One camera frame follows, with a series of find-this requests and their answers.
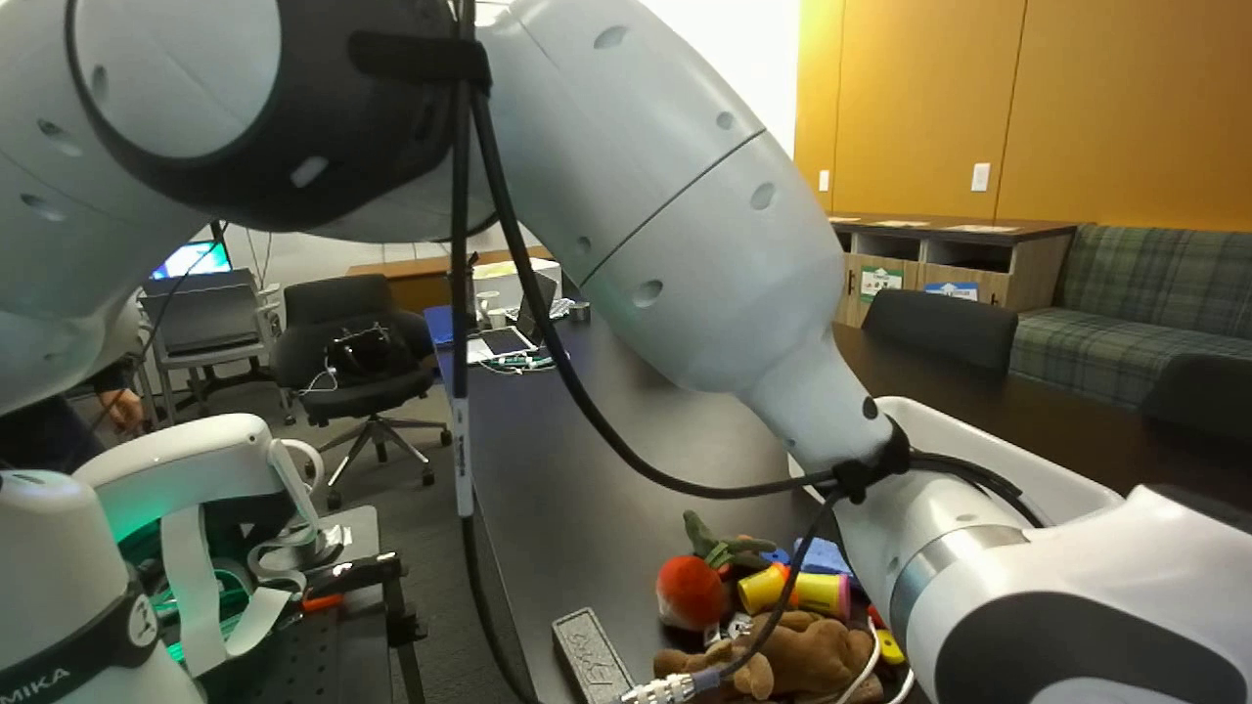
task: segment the couch cushion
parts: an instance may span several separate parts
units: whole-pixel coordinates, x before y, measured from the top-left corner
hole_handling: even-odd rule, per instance
[[[1252,339],[1252,235],[1081,228],[1054,305]]]
[[[1036,308],[1015,316],[1007,374],[1138,411],[1174,357],[1252,360],[1252,339],[1081,308]]]
[[[1142,413],[1170,429],[1252,442],[1252,360],[1174,357],[1142,400]]]
[[[1007,369],[1015,312],[936,299],[921,288],[878,288],[869,305],[865,331],[954,365],[1000,374]]]

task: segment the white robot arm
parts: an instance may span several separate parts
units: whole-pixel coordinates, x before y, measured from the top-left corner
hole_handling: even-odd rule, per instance
[[[82,380],[104,316],[201,220],[340,240],[443,228],[451,29],[443,0],[6,0],[0,67],[22,72],[0,74],[0,331],[22,344],[0,353],[0,411]],[[431,63],[406,67],[431,84],[367,78],[367,37],[431,38]],[[925,464],[837,505],[932,695],[1247,695],[1247,541],[873,404],[829,339],[844,271],[821,209],[637,0],[513,0],[482,47],[520,220],[655,373],[739,396],[803,469],[877,463],[904,425],[1006,475],[1047,519]],[[1181,659],[1167,669],[1142,642]]]

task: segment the computer monitor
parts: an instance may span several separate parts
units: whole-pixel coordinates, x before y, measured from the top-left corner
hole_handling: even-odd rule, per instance
[[[235,271],[231,249],[224,240],[195,240],[177,248],[147,277],[195,277],[195,273],[228,273]]]

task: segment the wall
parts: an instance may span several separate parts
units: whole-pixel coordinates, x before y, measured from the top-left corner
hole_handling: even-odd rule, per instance
[[[640,0],[794,147],[803,0]]]
[[[1252,228],[1247,0],[805,0],[829,213]],[[968,193],[968,163],[989,187]]]

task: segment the wire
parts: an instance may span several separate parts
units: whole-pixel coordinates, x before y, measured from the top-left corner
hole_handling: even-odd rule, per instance
[[[833,519],[833,510],[817,505],[808,527],[803,531],[799,546],[794,546],[790,561],[784,561],[784,580],[783,580],[778,600],[769,604],[768,627],[747,642],[747,649],[743,649],[734,660],[726,660],[726,666],[719,669],[719,682],[726,682],[730,674],[739,674],[749,659],[758,659],[758,653],[768,649],[769,635],[778,630],[778,622],[783,622],[783,613],[784,613],[784,604],[790,604],[799,567],[805,562],[808,544],[817,541],[817,531],[824,527],[824,519]]]
[[[485,645],[505,675],[505,683],[513,688],[517,702],[525,704],[541,704],[534,695],[525,694],[525,683],[517,682],[517,674],[508,669],[505,660],[505,645],[488,622],[488,605],[485,605],[485,589],[482,589],[482,572],[477,572],[477,541],[471,541],[471,516],[462,516],[462,544],[466,544],[466,576],[470,576],[470,596],[471,596],[471,609],[477,609],[477,622],[482,622],[482,635],[485,635]]]
[[[517,265],[517,280],[520,280],[520,288],[525,288],[525,305],[530,308],[530,316],[534,316],[534,326],[541,326],[541,339],[546,344],[551,365],[556,365],[565,396],[573,400],[573,406],[581,411],[581,420],[598,429],[598,437],[601,437],[634,475],[640,475],[644,481],[666,485],[666,488],[671,488],[671,493],[705,498],[705,499],[743,499],[743,498],[790,493],[790,488],[803,488],[803,485],[833,488],[837,464],[824,469],[824,475],[784,479],[784,481],[762,481],[762,485],[694,485],[694,481],[683,481],[683,479],[671,479],[671,475],[649,464],[649,463],[614,429],[614,424],[610,424],[610,420],[598,411],[598,404],[586,396],[586,387],[581,387],[569,357],[563,353],[563,339],[556,335],[551,316],[546,316],[546,308],[542,308],[542,299],[541,299],[541,287],[534,287],[534,271],[530,271],[530,260],[528,260],[528,249],[525,249],[525,235],[520,235],[520,228],[517,228],[513,197],[508,197],[508,183],[505,183],[491,117],[488,117],[488,106],[485,106],[482,95],[471,95],[471,127],[477,127],[477,144],[482,144],[482,157],[485,157],[488,187],[491,187],[491,200],[495,200],[495,213],[501,213],[501,231],[505,231],[505,241],[508,241],[513,265]]]
[[[471,220],[471,222],[466,228],[466,240],[485,235],[491,222],[501,222],[501,214],[495,214],[495,213],[488,213],[488,214]]]
[[[901,704],[901,702],[911,694],[911,683],[914,683],[914,674],[906,669],[904,682],[901,682],[901,688],[895,688],[895,695],[891,695],[889,704]]]
[[[869,638],[873,638],[869,660],[865,660],[865,669],[856,674],[856,682],[837,695],[837,704],[847,704],[847,702],[856,695],[856,688],[873,675],[877,659],[882,653],[882,638],[877,635],[873,619],[865,619],[865,630],[869,630]]]
[[[188,277],[177,277],[177,280],[166,287],[166,295],[160,299],[157,312],[147,316],[147,339],[140,344],[140,353],[131,353],[135,365],[147,360],[147,353],[152,353],[152,344],[157,344],[157,331],[160,331],[160,326],[165,326],[165,312],[166,312],[173,299],[185,288],[185,280],[188,280]],[[101,404],[101,411],[92,413],[92,424],[84,425],[84,434],[96,434],[96,429],[104,425],[104,420],[114,413],[117,404],[119,404],[119,396],[114,396],[108,404]]]
[[[1019,485],[1006,481],[1000,475],[993,475],[984,464],[974,464],[974,463],[950,458],[950,454],[911,454],[911,464],[925,469],[925,475],[950,475],[950,479],[961,479],[979,488],[989,488],[1006,505],[1014,505],[1031,527],[1045,527],[1045,519],[1019,499]]]

